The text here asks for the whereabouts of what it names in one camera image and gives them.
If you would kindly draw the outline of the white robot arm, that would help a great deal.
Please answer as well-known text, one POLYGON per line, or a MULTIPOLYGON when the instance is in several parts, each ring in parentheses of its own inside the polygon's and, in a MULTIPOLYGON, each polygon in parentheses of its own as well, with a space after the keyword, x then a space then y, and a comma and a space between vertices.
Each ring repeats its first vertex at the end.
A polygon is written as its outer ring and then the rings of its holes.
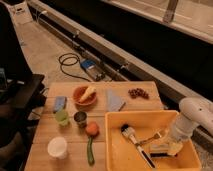
POLYGON ((197 97, 185 97, 179 102, 180 114, 171 122, 167 134, 150 146, 151 155, 175 156, 198 126, 213 135, 213 102, 197 97))

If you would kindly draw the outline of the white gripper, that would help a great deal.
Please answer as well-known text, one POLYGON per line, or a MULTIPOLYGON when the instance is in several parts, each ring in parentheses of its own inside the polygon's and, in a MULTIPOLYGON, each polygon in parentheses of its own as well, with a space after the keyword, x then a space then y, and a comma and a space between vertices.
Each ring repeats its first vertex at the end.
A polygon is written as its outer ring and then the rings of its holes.
POLYGON ((183 142, 180 138, 175 137, 172 133, 168 133, 158 143, 151 144, 151 147, 165 147, 169 148, 173 153, 178 153, 183 148, 183 142))

